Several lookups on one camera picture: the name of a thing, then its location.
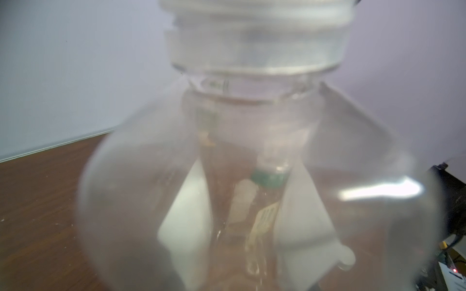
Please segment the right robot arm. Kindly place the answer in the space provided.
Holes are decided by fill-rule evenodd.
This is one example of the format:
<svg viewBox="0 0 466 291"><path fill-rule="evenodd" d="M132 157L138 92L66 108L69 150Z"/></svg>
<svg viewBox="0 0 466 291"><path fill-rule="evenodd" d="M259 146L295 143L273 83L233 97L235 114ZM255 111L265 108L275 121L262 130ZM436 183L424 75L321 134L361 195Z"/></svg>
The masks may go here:
<svg viewBox="0 0 466 291"><path fill-rule="evenodd" d="M448 164L432 166L429 171L437 178L442 194L444 233L466 235L466 184L447 172Z"/></svg>

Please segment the square clear plastic bottle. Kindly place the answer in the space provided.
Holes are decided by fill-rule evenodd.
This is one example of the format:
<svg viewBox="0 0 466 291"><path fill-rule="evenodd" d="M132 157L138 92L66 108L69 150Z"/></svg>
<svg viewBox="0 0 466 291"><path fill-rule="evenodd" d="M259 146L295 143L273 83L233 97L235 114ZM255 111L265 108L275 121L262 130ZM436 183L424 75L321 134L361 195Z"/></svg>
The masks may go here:
<svg viewBox="0 0 466 291"><path fill-rule="evenodd" d="M181 78L98 146L84 250L112 291L413 291L441 189L323 81L356 1L161 1Z"/></svg>

